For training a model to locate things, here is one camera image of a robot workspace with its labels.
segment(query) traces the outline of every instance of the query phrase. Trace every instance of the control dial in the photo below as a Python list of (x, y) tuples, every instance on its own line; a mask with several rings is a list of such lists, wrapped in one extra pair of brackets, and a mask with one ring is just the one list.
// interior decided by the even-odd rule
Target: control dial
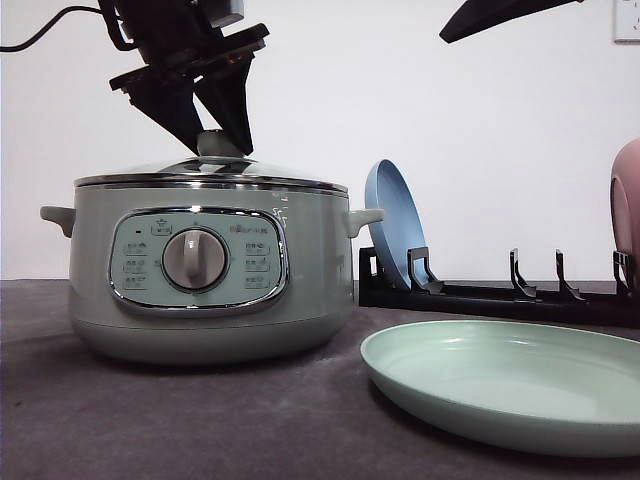
[(173, 237), (162, 258), (166, 275), (179, 287), (203, 290), (212, 286), (227, 266), (222, 242), (205, 230), (187, 230)]

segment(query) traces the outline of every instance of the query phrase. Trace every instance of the dish rack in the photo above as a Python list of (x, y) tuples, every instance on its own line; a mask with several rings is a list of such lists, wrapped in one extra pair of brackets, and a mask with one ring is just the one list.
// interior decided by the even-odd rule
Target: dish rack
[[(613, 253), (615, 293), (588, 293), (572, 287), (564, 276), (564, 255), (556, 251), (557, 290), (530, 285), (520, 274), (518, 250), (509, 254), (509, 288), (451, 284), (438, 280), (429, 265), (429, 248), (407, 252), (411, 290), (395, 288), (386, 278), (375, 248), (360, 249), (359, 304), (363, 307), (459, 313), (511, 318), (541, 323), (568, 323), (640, 328), (640, 292), (635, 290), (635, 262), (630, 255)], [(415, 275), (422, 261), (429, 281)]]

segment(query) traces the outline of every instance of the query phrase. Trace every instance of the glass lid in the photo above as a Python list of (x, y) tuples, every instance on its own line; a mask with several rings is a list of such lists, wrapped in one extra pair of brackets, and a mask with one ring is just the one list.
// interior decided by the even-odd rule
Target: glass lid
[[(217, 132), (206, 132), (215, 135)], [(257, 162), (236, 154), (228, 145), (199, 144), (201, 156), (175, 164), (156, 164), (128, 171), (85, 177), (76, 180), (76, 187), (95, 185), (131, 184), (132, 187), (147, 183), (231, 183), (253, 185), (278, 185), (330, 190), (347, 193), (347, 188), (333, 182), (309, 176), (290, 168)]]

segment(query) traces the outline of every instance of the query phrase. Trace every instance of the gray table surface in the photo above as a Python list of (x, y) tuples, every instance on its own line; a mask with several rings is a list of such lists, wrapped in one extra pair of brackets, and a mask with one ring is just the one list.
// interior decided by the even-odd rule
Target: gray table surface
[[(502, 450), (395, 407), (368, 380), (360, 342), (388, 326), (453, 315), (358, 308), (309, 352), (159, 368), (87, 350), (69, 326), (66, 290), (65, 281), (2, 283), (6, 480), (640, 478), (640, 458)], [(640, 331), (592, 330), (640, 339)]]

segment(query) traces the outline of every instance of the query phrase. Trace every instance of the cooker base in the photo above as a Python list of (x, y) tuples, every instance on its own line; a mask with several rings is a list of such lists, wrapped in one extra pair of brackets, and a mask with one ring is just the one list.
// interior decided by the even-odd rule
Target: cooker base
[(156, 365), (214, 365), (301, 352), (327, 342), (349, 312), (271, 325), (185, 330), (108, 327), (73, 319), (92, 349), (122, 360)]

